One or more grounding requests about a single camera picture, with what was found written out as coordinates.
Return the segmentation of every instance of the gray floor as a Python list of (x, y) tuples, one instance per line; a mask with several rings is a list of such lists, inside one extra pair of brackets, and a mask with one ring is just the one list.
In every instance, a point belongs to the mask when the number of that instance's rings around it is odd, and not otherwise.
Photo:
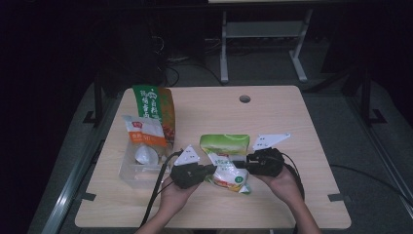
[[(261, 47), (245, 49), (249, 52), (246, 55), (230, 54), (230, 81), (227, 86), (295, 85), (304, 90), (332, 75), (319, 73), (328, 48), (326, 41), (306, 42), (303, 47), (300, 59), (309, 78), (306, 84), (298, 81), (288, 57), (287, 52), (292, 49), (294, 42), (271, 41), (270, 46), (268, 42), (261, 43)], [(177, 87), (221, 85), (213, 75), (219, 75), (217, 53), (206, 57), (206, 68), (192, 60), (183, 61), (172, 68), (179, 72), (179, 80), (175, 85)], [(173, 83), (177, 78), (176, 73), (169, 70), (168, 78)], [(387, 92), (375, 83), (372, 85), (371, 108), (379, 109), (388, 123), (365, 127), (357, 110), (359, 96), (344, 97), (340, 93), (342, 84), (343, 81), (338, 81), (317, 94), (303, 94), (328, 162), (351, 167), (392, 183), (391, 174), (387, 172), (383, 162), (383, 155), (389, 155), (412, 190), (412, 128), (394, 108)], [(93, 91), (94, 87), (91, 86), (73, 117), (29, 233), (40, 233), (43, 230), (76, 160), (85, 152), (91, 140), (96, 144), (104, 139), (108, 131), (109, 125), (102, 125), (100, 135), (97, 135), (97, 129), (93, 125), (83, 123), (87, 112), (94, 110)], [(105, 99), (105, 119), (109, 123), (120, 99), (121, 96)], [(94, 164), (91, 163), (58, 233), (132, 233), (135, 228), (82, 229), (75, 226), (74, 218), (93, 169)], [(344, 195), (352, 226), (346, 230), (323, 230), (324, 233), (413, 233), (412, 216), (391, 189), (370, 177), (349, 170), (332, 168), (332, 172)], [(291, 230), (276, 230), (276, 233), (291, 233)]]

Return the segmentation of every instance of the clear plastic box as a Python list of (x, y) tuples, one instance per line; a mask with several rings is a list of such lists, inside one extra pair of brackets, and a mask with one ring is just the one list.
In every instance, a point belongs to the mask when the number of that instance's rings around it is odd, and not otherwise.
[[(153, 188), (161, 171), (162, 164), (159, 165), (139, 165), (134, 158), (135, 148), (129, 140), (125, 151), (124, 159), (119, 170), (119, 177), (132, 188)], [(165, 176), (170, 172), (167, 166)]]

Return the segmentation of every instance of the dark wall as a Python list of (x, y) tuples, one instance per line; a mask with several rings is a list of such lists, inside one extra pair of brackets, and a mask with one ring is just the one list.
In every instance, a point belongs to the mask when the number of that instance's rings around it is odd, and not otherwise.
[(82, 20), (63, 1), (8, 1), (2, 11), (2, 232), (25, 233), (76, 107), (93, 80)]
[(368, 69), (413, 126), (413, 3), (349, 4), (335, 28), (323, 71)]

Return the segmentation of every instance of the table surface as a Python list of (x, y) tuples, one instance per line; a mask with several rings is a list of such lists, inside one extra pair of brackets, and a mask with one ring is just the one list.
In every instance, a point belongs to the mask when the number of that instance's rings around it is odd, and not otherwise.
[[(298, 88), (293, 86), (170, 88), (175, 106), (174, 150), (192, 144), (210, 164), (199, 141), (207, 134), (250, 135), (249, 152), (258, 135), (291, 133), (275, 147), (295, 162), (306, 192), (306, 203), (320, 228), (344, 229), (351, 220), (339, 193), (313, 122)], [(240, 102), (249, 96), (249, 103)], [(80, 227), (137, 227), (152, 189), (132, 189), (119, 178), (129, 136), (122, 115), (137, 115), (132, 90), (127, 90), (100, 153), (75, 223)], [(203, 182), (185, 208), (167, 225), (171, 228), (288, 228), (295, 224), (288, 207), (254, 176), (252, 193), (239, 194)], [(151, 216), (159, 206), (159, 197)]]

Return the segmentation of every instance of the snack package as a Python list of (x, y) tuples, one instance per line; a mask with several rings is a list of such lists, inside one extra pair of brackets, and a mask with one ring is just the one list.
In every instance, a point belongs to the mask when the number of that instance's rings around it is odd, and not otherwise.
[(237, 169), (232, 163), (233, 160), (245, 160), (248, 145), (248, 135), (201, 136), (202, 150), (207, 154), (212, 164), (217, 166), (215, 173), (208, 176), (206, 180), (231, 191), (249, 193), (250, 189), (246, 184), (248, 171)]
[(132, 86), (139, 117), (157, 119), (162, 125), (165, 140), (172, 149), (175, 138), (175, 112), (169, 89), (155, 86)]
[(122, 116), (131, 139), (133, 155), (139, 165), (162, 164), (167, 156), (167, 142), (157, 119)]

